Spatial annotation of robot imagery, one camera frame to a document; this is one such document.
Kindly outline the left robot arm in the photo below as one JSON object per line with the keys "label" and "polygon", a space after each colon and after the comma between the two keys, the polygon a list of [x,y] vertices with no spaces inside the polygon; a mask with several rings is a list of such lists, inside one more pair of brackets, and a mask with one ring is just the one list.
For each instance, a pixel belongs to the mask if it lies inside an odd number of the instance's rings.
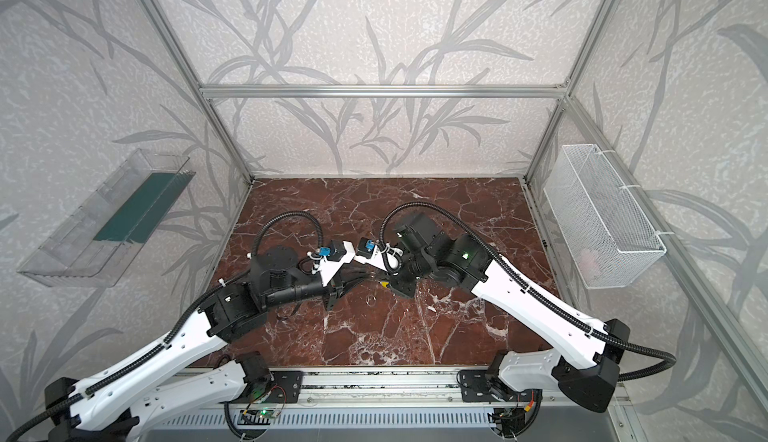
{"label": "left robot arm", "polygon": [[45,390],[51,441],[131,441],[154,426],[209,403],[257,400],[274,385],[257,353],[234,358],[180,382],[174,376],[266,323],[271,310],[310,299],[333,303],[354,279],[341,274],[353,262],[381,265],[375,243],[360,248],[331,243],[308,257],[277,246],[251,257],[249,269],[206,292],[173,328],[123,361],[82,380],[62,378]]}

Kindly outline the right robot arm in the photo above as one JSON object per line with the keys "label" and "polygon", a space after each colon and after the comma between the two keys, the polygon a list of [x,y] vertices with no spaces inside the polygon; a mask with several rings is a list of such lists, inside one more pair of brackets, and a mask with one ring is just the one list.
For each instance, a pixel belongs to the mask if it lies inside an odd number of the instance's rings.
{"label": "right robot arm", "polygon": [[494,254],[487,243],[468,233],[452,239],[423,212],[405,217],[394,233],[403,252],[394,259],[394,288],[412,288],[420,278],[460,287],[504,310],[549,344],[538,352],[499,353],[484,375],[485,392],[510,400],[531,397],[536,390],[557,390],[584,409],[607,410],[623,352],[600,338],[619,335],[626,340],[626,325],[580,313]]}

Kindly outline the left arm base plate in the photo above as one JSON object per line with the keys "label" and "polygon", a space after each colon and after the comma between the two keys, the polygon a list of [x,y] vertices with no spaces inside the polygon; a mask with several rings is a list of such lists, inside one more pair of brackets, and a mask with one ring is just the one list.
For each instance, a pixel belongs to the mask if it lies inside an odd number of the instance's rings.
{"label": "left arm base plate", "polygon": [[249,400],[257,404],[296,404],[303,379],[304,373],[298,370],[270,372],[253,383]]}

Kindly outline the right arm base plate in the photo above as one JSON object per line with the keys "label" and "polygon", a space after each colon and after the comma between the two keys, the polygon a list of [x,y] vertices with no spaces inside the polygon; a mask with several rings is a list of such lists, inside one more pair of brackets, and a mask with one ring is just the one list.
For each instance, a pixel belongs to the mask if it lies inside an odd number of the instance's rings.
{"label": "right arm base plate", "polygon": [[462,401],[465,403],[494,403],[499,401],[491,392],[485,370],[460,370],[457,373],[456,381]]}

